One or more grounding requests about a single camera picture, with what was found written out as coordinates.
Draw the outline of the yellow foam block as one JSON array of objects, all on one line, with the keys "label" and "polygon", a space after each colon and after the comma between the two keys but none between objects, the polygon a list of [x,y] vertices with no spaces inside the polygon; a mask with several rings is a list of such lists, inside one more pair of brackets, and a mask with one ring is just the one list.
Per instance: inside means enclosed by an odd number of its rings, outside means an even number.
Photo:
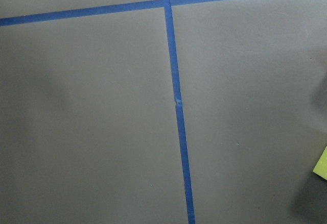
[{"label": "yellow foam block", "polygon": [[325,147],[319,160],[313,168],[313,173],[327,180],[327,147]]}]

